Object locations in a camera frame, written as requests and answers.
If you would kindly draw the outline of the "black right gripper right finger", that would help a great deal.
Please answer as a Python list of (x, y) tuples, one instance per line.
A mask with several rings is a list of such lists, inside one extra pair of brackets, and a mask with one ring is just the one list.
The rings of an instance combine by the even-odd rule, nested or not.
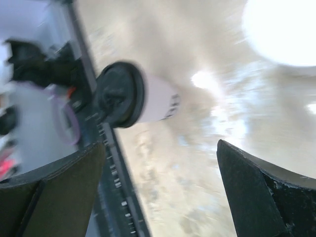
[(316, 181), (224, 140), (217, 160), (239, 237), (314, 237)]

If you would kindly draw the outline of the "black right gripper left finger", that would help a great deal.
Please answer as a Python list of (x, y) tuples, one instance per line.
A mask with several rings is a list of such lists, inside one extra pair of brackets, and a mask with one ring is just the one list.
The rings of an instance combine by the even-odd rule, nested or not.
[(101, 142), (0, 185), (2, 237), (83, 237), (105, 161)]

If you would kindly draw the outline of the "white paper coffee cup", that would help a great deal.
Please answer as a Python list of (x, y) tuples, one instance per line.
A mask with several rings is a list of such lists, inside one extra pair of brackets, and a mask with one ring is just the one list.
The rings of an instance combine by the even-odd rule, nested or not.
[(167, 81), (143, 72), (145, 100), (138, 123), (170, 118), (176, 114), (181, 99), (177, 90)]

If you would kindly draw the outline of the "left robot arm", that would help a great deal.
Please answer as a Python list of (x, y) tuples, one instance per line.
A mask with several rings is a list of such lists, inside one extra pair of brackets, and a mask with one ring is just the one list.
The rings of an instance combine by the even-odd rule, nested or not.
[(79, 122), (71, 106), (79, 61), (68, 43), (48, 51), (35, 41), (0, 42), (0, 180), (77, 151)]

